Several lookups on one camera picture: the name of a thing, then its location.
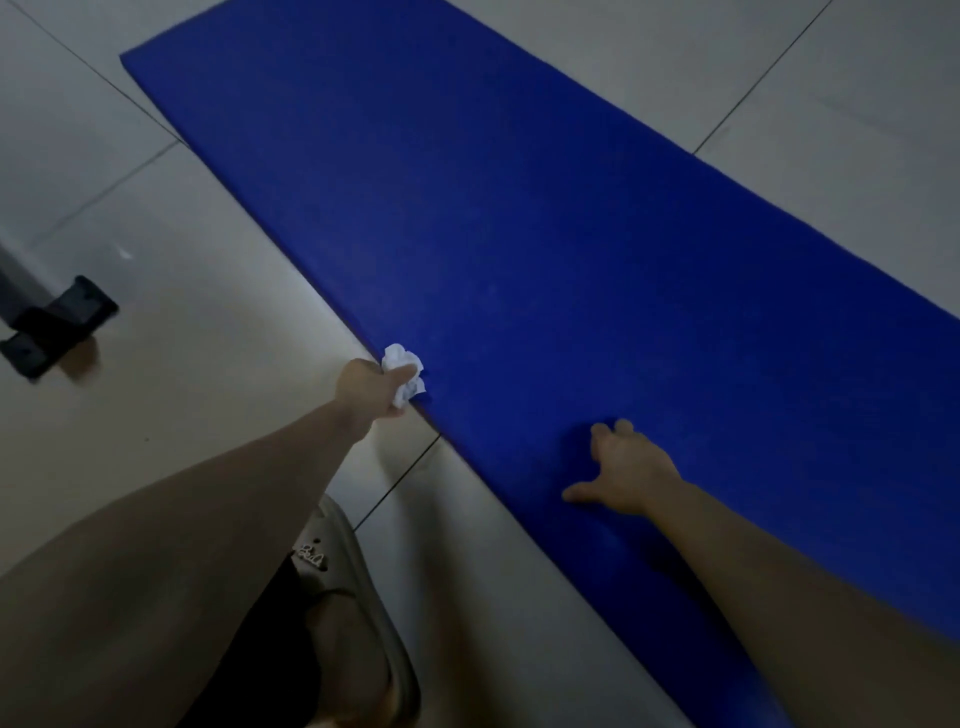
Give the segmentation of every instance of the gray slipper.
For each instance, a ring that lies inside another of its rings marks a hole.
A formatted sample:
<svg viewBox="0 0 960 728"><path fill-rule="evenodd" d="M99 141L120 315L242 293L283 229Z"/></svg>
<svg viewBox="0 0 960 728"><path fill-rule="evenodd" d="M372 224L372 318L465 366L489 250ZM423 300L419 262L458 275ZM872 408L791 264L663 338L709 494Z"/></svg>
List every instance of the gray slipper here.
<svg viewBox="0 0 960 728"><path fill-rule="evenodd" d="M324 496L294 544L290 557L307 594L352 596L370 619L390 665L390 705L376 722L413 723L420 712L420 684L403 641L396 632L367 570L360 544L347 516L332 498Z"/></svg>

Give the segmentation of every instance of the white tissue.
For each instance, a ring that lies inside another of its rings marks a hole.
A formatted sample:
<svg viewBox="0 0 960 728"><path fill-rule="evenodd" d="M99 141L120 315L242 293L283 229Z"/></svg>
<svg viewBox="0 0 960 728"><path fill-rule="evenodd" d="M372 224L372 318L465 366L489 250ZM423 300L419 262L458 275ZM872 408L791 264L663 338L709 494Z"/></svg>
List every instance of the white tissue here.
<svg viewBox="0 0 960 728"><path fill-rule="evenodd" d="M426 386L420 378L420 372L423 371L423 362L420 361L419 356L413 352L408 352L399 344L391 344L387 347L387 350L383 352L383 361L380 362L380 367L384 372L389 372L391 369L396 369L406 364L417 365L417 376L396 390L394 407L397 409L403 409L411 397L426 392Z"/></svg>

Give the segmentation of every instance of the forearm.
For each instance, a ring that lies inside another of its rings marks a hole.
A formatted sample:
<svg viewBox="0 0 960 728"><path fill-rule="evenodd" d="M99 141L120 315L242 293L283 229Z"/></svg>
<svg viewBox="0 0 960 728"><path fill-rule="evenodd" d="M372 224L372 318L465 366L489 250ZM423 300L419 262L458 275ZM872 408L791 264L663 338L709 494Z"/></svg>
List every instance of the forearm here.
<svg viewBox="0 0 960 728"><path fill-rule="evenodd" d="M955 645L696 486L653 489L645 505L800 728L960 724Z"/></svg>
<svg viewBox="0 0 960 728"><path fill-rule="evenodd" d="M112 503L7 574L0 723L176 723L349 452L351 425L325 405Z"/></svg>

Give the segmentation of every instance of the floor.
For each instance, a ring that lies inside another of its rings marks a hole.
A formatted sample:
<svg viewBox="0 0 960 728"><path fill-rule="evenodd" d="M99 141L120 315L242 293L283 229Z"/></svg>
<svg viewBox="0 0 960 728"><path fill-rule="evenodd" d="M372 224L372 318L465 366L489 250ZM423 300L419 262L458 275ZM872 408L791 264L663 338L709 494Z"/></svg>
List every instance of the floor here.
<svg viewBox="0 0 960 728"><path fill-rule="evenodd" d="M122 307L95 371L31 385L0 366L0 573L289 422L365 355L120 65L213 4L0 0L0 242L51 290L82 273ZM454 4L960 315L960 6ZM502 725L687 725L416 413L378 424L330 493L410 647L421 725L477 705Z"/></svg>

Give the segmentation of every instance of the exercise mat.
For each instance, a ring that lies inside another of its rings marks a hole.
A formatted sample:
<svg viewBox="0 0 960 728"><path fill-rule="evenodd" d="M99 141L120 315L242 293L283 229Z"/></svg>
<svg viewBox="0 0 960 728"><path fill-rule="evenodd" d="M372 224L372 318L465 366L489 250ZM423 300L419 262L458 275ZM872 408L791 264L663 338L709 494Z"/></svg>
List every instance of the exercise mat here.
<svg viewBox="0 0 960 728"><path fill-rule="evenodd" d="M442 0L229 0L124 63L701 728L785 718L649 523L561 501L593 422L960 637L945 311Z"/></svg>

